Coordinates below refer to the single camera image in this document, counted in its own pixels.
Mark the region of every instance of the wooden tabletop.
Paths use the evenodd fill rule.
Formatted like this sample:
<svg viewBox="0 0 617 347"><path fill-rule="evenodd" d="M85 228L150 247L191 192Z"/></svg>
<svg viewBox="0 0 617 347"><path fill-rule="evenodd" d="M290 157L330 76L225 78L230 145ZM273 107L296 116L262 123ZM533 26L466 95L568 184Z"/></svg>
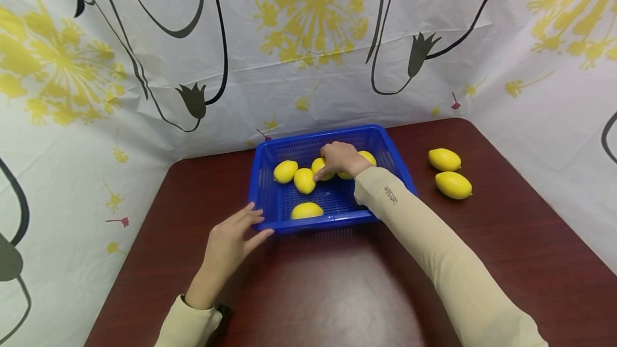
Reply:
<svg viewBox="0 0 617 347"><path fill-rule="evenodd" d="M421 199L482 259L551 346L615 346L617 277L468 121L387 129ZM473 196L435 189L449 148ZM153 346L208 233L246 204L254 151L171 167L87 347ZM273 236L231 279L216 346L460 346L431 282L385 225Z"/></svg>

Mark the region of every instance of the arm sleeve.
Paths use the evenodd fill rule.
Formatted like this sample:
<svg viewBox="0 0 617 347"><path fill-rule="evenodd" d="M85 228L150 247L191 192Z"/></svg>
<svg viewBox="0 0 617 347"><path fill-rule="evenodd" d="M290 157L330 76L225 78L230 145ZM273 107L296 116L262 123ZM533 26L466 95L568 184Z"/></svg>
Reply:
<svg viewBox="0 0 617 347"><path fill-rule="evenodd" d="M383 168L356 177L355 197L385 222L431 279L464 347L548 346L476 254Z"/></svg>
<svg viewBox="0 0 617 347"><path fill-rule="evenodd" d="M223 316L214 308L195 310L182 295L176 298L154 347L201 347L219 326Z"/></svg>

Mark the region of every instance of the hand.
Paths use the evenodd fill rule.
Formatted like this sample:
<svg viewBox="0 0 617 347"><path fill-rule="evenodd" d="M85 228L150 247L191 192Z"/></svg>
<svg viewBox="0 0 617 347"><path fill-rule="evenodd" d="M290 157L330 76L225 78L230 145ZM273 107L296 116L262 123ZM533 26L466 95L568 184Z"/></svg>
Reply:
<svg viewBox="0 0 617 347"><path fill-rule="evenodd" d="M321 148L321 157L324 158L326 165L315 173L315 177L313 177L315 181L331 172L345 172L355 178L358 174L373 166L365 157L358 154L353 145L338 141L325 144Z"/></svg>
<svg viewBox="0 0 617 347"><path fill-rule="evenodd" d="M197 310L211 308L227 279L249 253L274 233L273 229L262 230L244 241L244 232L251 225L264 221L261 217L264 211L253 210L254 206L255 203L251 202L240 212L212 228L204 262L184 296L187 305Z"/></svg>

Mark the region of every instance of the yellow lemon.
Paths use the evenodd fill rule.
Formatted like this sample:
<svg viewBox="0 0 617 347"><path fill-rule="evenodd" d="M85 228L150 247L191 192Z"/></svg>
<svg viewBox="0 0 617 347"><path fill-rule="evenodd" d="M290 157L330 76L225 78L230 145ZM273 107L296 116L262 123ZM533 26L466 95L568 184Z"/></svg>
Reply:
<svg viewBox="0 0 617 347"><path fill-rule="evenodd" d="M313 173L317 174L319 169L323 168L325 165L326 165L326 161L324 161L323 158L321 157L315 158L315 161L313 161L313 164L310 166L310 169L313 171ZM325 176L321 177L320 181L328 181L332 177L334 177L334 173L328 173Z"/></svg>
<svg viewBox="0 0 617 347"><path fill-rule="evenodd" d="M374 166L377 166L377 160L375 160L375 157L371 153L369 153L369 152L367 152L365 150L361 150L360 152L358 152L358 154L361 155L362 157L365 157ZM349 174L347 174L345 172L337 173L337 175L339 177L341 177L342 179L344 179L344 180L350 180L351 179L351 176L349 176Z"/></svg>
<svg viewBox="0 0 617 347"><path fill-rule="evenodd" d="M300 218L323 216L323 209L315 202L302 202L291 211L291 219L299 220Z"/></svg>
<svg viewBox="0 0 617 347"><path fill-rule="evenodd" d="M373 157L371 153L365 150L361 150L360 152L358 152L358 154L361 155L362 157L365 157L374 166L377 166L377 160L375 160L375 157Z"/></svg>
<svg viewBox="0 0 617 347"><path fill-rule="evenodd" d="M455 200L463 200L471 196L471 182L459 173L439 173L435 176L435 183L443 194Z"/></svg>
<svg viewBox="0 0 617 347"><path fill-rule="evenodd" d="M280 184L287 184L294 179L294 174L298 170L296 161L283 161L274 168L274 180Z"/></svg>
<svg viewBox="0 0 617 347"><path fill-rule="evenodd" d="M345 173L345 172L340 172L336 174L337 176L341 177L344 180L350 180L351 176L349 176L349 174Z"/></svg>
<svg viewBox="0 0 617 347"><path fill-rule="evenodd" d="M309 168L298 169L294 174L294 184L300 193L309 194L315 189L315 181L313 181L315 173Z"/></svg>
<svg viewBox="0 0 617 347"><path fill-rule="evenodd" d="M433 149L428 152L428 160L442 172L454 172L461 167L461 157L448 149Z"/></svg>

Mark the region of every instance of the blue plastic basket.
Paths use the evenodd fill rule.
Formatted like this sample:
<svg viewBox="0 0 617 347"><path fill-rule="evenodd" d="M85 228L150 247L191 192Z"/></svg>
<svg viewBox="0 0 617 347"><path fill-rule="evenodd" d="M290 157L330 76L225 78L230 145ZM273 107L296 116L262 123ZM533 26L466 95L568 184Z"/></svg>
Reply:
<svg viewBox="0 0 617 347"><path fill-rule="evenodd" d="M321 147L332 141L346 142L358 150L372 153L377 166L388 169L403 181L407 189L418 194L394 143L379 125L362 125L265 141L255 151L249 189L249 201L255 201L256 209L264 210L265 221L255 225L256 230L272 228L277 233L289 233L378 220L366 207L356 204L353 180L335 176L329 181L319 181L310 194L298 192L293 181L289 184L274 181L274 168L281 161L293 160L300 168L310 168L313 160L320 156ZM301 202L315 202L321 206L324 215L290 220L292 209Z"/></svg>

